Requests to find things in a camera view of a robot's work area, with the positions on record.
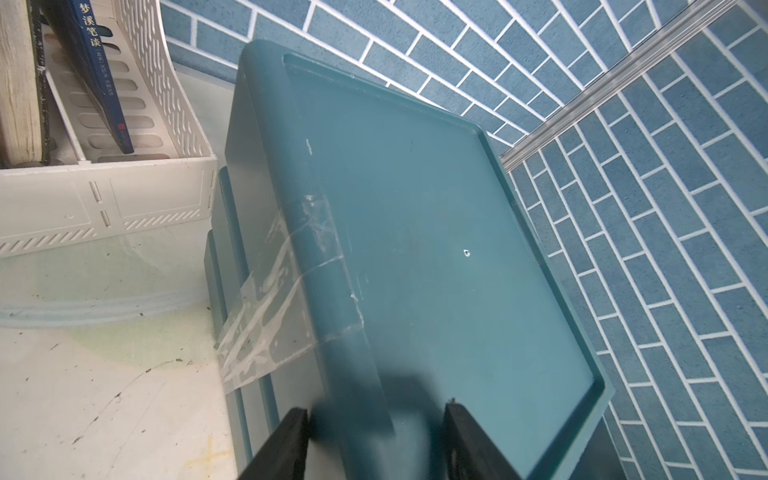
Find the book spine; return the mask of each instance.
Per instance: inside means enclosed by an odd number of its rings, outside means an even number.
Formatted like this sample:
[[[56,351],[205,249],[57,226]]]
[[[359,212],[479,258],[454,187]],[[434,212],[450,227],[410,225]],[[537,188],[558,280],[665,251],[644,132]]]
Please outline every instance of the book spine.
[[[73,17],[81,33],[84,52],[87,55],[88,67],[92,72],[92,94],[97,96],[101,106],[104,122],[110,129],[118,147],[124,154],[134,151],[131,137],[125,125],[125,117],[120,106],[118,94],[115,91],[114,80],[101,44],[101,36],[96,25],[96,18],[89,0],[70,0]]]

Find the book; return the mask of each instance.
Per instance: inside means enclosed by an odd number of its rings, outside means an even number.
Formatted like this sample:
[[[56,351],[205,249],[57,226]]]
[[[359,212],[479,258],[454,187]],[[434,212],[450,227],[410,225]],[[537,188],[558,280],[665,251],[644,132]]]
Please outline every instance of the book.
[[[39,0],[46,21],[64,47],[74,73],[124,154],[134,147],[99,35],[90,0]]]
[[[40,19],[32,0],[0,0],[0,167],[48,163]]]

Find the stain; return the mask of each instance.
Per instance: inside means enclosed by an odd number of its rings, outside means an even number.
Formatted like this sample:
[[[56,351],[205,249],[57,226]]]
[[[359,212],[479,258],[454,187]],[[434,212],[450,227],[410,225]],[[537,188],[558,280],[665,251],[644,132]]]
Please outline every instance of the stain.
[[[207,364],[216,361],[216,351],[214,325],[205,304],[207,301],[161,315],[70,327],[66,333],[95,355],[136,366],[142,372],[148,366],[176,359],[181,351],[187,360]]]
[[[205,452],[200,457],[194,458],[184,463],[184,466],[187,468],[201,466],[205,469],[205,478],[211,478],[214,472],[214,460],[218,460],[219,458],[226,458],[232,454],[232,449],[216,452],[214,449],[214,435],[210,434],[208,435],[208,444],[205,448]]]

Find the teal plastic stool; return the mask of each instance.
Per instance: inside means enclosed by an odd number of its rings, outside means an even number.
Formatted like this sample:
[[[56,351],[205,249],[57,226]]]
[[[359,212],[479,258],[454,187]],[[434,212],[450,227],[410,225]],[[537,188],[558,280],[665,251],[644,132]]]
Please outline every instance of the teal plastic stool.
[[[570,476],[613,389],[479,126],[255,41],[226,157],[217,323],[246,276],[263,324],[283,322],[276,369],[243,368],[228,397],[251,452],[299,406],[307,478],[430,478],[456,399],[523,478]]]

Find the blue brick wallpaper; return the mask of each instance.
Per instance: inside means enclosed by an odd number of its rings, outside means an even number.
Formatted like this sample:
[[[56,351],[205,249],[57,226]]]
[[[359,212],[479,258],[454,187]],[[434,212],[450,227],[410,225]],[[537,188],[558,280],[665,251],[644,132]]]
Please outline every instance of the blue brick wallpaper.
[[[234,81],[245,43],[277,41],[471,118],[498,155],[685,7],[686,0],[161,0],[168,50],[182,65]],[[750,61],[765,67],[755,55]]]
[[[161,0],[174,61],[254,38],[480,124],[501,155],[688,0]],[[511,173],[617,392],[627,478],[768,478],[768,1],[745,0]]]
[[[647,11],[630,3],[609,2],[624,22]],[[767,5],[733,7],[512,171],[617,387],[604,420],[628,478],[768,478]]]

